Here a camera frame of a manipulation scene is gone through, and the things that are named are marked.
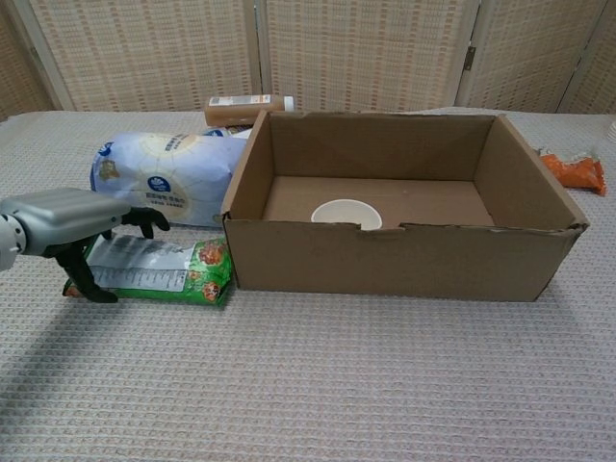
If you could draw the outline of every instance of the woven panel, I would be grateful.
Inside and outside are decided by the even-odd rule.
[[[267,0],[272,90],[296,96],[304,110],[452,104],[472,3]]]
[[[77,110],[195,110],[258,90],[243,0],[31,3]]]
[[[47,111],[51,101],[29,65],[5,6],[0,3],[0,121],[16,114]]]
[[[602,14],[604,26],[593,36],[588,56],[582,60],[573,97],[562,108],[564,113],[616,114],[616,1],[607,3]]]
[[[565,153],[611,119],[508,117]],[[198,133],[203,114],[13,117],[0,197],[87,188],[122,130]],[[599,146],[610,188],[613,146]],[[222,312],[94,304],[62,298],[54,261],[19,258],[0,272],[0,460],[614,462],[616,194],[572,195],[592,224],[532,303],[234,290]]]
[[[493,2],[465,105],[553,113],[603,4],[604,0]]]

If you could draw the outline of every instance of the green snack bag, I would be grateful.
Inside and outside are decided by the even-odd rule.
[[[183,247],[134,236],[99,237],[86,255],[96,284],[119,298],[220,306],[233,271],[224,238]],[[63,295],[82,296],[70,280]]]

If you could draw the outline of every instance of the white package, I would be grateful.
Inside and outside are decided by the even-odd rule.
[[[120,133],[98,151],[93,191],[152,207],[172,223],[220,226],[220,206],[246,140]]]

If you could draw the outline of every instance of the robotic arm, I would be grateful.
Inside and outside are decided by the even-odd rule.
[[[120,224],[138,225],[152,239],[152,223],[169,229],[160,212],[96,192],[63,188],[10,197],[0,201],[0,271],[20,254],[55,258],[86,298],[114,303],[116,295],[94,282],[84,248],[99,234],[110,239]]]

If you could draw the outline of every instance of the table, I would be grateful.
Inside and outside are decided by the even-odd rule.
[[[508,116],[567,151],[613,119]],[[201,113],[13,117],[0,197],[87,188],[119,131],[204,128]],[[591,227],[534,303],[235,290],[224,311],[96,305],[61,296],[53,261],[20,258],[0,273],[0,459],[616,460],[616,145],[599,151],[608,196],[572,192]]]

